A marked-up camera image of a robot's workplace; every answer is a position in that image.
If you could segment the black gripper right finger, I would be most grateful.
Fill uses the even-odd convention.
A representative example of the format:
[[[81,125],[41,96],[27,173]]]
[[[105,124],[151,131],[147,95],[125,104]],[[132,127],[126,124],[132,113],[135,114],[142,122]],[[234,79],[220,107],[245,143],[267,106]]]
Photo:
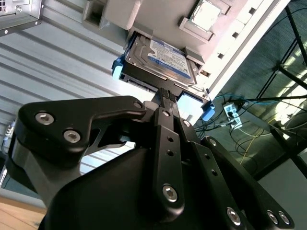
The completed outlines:
[[[213,230],[293,230],[295,223],[277,201],[215,139],[199,139],[180,118],[176,97],[168,92],[176,126],[192,167],[204,180],[212,207]]]

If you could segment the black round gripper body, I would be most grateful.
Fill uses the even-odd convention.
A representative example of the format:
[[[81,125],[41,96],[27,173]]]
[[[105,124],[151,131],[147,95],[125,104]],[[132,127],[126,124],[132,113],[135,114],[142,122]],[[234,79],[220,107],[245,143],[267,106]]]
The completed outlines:
[[[41,230],[211,230],[212,204],[183,141],[170,136],[154,149],[132,149],[65,184],[42,219]]]

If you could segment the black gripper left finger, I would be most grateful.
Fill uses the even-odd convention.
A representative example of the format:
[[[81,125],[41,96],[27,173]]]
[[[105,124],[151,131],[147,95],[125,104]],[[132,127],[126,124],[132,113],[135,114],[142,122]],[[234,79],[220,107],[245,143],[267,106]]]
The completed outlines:
[[[168,90],[151,102],[132,96],[29,103],[19,110],[19,166],[48,207],[75,179],[133,149],[170,136],[180,152]]]

